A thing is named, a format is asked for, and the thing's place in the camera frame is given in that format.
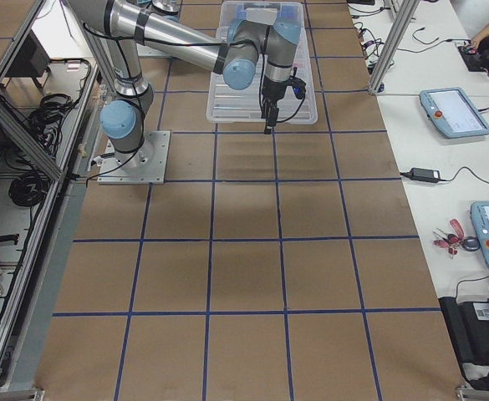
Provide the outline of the black gripper, image-left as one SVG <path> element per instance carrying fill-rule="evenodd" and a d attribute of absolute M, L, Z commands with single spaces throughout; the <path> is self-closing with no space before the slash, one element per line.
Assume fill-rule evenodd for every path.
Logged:
<path fill-rule="evenodd" d="M 261 109 L 264 109 L 265 125 L 263 133 L 265 135 L 270 135 L 272 133 L 272 127 L 275 127 L 278 122 L 278 107 L 267 106 L 267 103 L 276 104 L 279 100 L 283 99 L 285 97 L 287 87 L 292 88 L 296 99 L 305 99 L 306 83 L 296 76 L 292 75 L 282 82 L 273 81 L 269 77 L 264 77 L 262 79 Z"/>

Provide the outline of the silver robot arm, image-left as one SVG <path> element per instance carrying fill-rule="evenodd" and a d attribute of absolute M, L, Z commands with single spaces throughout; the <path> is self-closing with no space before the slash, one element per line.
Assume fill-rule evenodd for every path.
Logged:
<path fill-rule="evenodd" d="M 127 1 L 70 1 L 68 5 L 87 33 L 107 43 L 117 97 L 102 109 L 100 123 L 118 165 L 127 170 L 143 165 L 153 154 L 144 126 L 153 88 L 142 73 L 139 45 L 219 74 L 235 90 L 252 84 L 261 62 L 259 105 L 267 134 L 281 123 L 278 102 L 288 89 L 297 99 L 306 98 L 305 83 L 293 66 L 301 33 L 298 23 L 234 19 L 226 40 L 219 41 Z"/>

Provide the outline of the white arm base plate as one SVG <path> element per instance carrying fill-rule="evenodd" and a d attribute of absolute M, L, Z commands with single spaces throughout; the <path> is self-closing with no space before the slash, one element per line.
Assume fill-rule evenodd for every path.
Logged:
<path fill-rule="evenodd" d="M 148 131 L 143 146 L 126 162 L 130 156 L 115 153 L 111 141 L 107 140 L 106 151 L 114 155 L 100 163 L 97 182 L 101 185 L 163 184 L 170 142 L 170 131 Z"/>

